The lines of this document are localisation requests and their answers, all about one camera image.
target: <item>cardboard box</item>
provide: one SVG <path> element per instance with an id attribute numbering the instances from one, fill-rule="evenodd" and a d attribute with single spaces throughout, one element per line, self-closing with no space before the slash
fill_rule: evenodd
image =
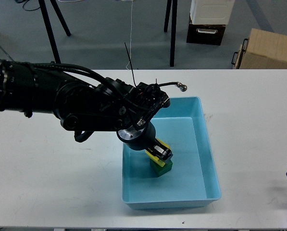
<path id="1" fill-rule="evenodd" d="M 287 69 L 287 36 L 252 29 L 233 68 Z"/>

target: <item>light blue plastic bin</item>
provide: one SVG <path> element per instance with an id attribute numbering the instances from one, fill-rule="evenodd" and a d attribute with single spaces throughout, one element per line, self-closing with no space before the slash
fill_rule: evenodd
<path id="1" fill-rule="evenodd" d="M 171 147 L 172 170 L 156 177 L 145 151 L 123 147 L 122 200 L 132 209 L 203 207 L 221 197 L 200 99 L 170 100 L 152 124 Z"/>

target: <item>green cube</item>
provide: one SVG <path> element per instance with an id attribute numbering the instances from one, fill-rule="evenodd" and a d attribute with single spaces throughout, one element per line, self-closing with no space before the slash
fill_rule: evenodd
<path id="1" fill-rule="evenodd" d="M 150 159 L 150 166 L 156 173 L 157 177 L 162 176 L 163 174 L 169 172 L 172 169 L 172 161 L 169 161 L 168 164 L 165 164 L 163 167 L 160 167 L 158 164 L 156 164 L 154 161 Z"/>

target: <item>black robotic arm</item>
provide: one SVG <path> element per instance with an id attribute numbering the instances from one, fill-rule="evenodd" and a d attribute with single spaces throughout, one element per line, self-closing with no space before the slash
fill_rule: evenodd
<path id="1" fill-rule="evenodd" d="M 97 80 L 93 86 L 66 72 Z M 145 84 L 136 87 L 102 77 L 87 68 L 71 64 L 31 64 L 0 60 L 0 111 L 15 110 L 31 117 L 33 112 L 52 113 L 66 130 L 83 142 L 94 131 L 116 131 L 119 139 L 134 150 L 147 149 L 164 162 L 172 153 L 155 139 L 150 120 L 170 105 L 160 86 L 179 83 Z"/>

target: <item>tripod leg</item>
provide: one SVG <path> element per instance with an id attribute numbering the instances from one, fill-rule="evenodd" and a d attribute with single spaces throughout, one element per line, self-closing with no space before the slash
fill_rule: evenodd
<path id="1" fill-rule="evenodd" d="M 172 2 L 172 24 L 171 24 L 171 48 L 170 48 L 170 66 L 174 66 L 175 58 L 175 34 L 176 34 L 177 0 Z"/>
<path id="2" fill-rule="evenodd" d="M 164 32 L 168 31 L 171 5 L 172 5 L 172 0 L 167 0 L 166 16 L 164 18 L 164 27 L 163 27 Z"/>
<path id="3" fill-rule="evenodd" d="M 61 60 L 60 60 L 59 52 L 57 49 L 55 37 L 53 36 L 52 28 L 50 25 L 50 20 L 49 20 L 48 13 L 46 10 L 45 0 L 38 0 L 38 2 L 39 2 L 39 6 L 41 8 L 42 16 L 43 16 L 45 27 L 47 30 L 47 34 L 48 34 L 49 42 L 51 45 L 53 57 L 55 58 L 56 63 L 60 64 Z"/>
<path id="4" fill-rule="evenodd" d="M 58 18 L 60 20 L 60 23 L 62 24 L 63 29 L 66 32 L 66 35 L 67 36 L 71 36 L 71 32 L 70 32 L 69 28 L 67 27 L 67 24 L 66 24 L 66 22 L 65 22 L 65 20 L 63 18 L 63 15 L 62 15 L 59 7 L 58 7 L 58 4 L 57 4 L 56 0 L 50 0 L 50 2 L 52 4 L 53 8 L 55 9 L 55 12 L 56 12 L 56 14 L 57 14 L 57 16 L 58 16 Z"/>

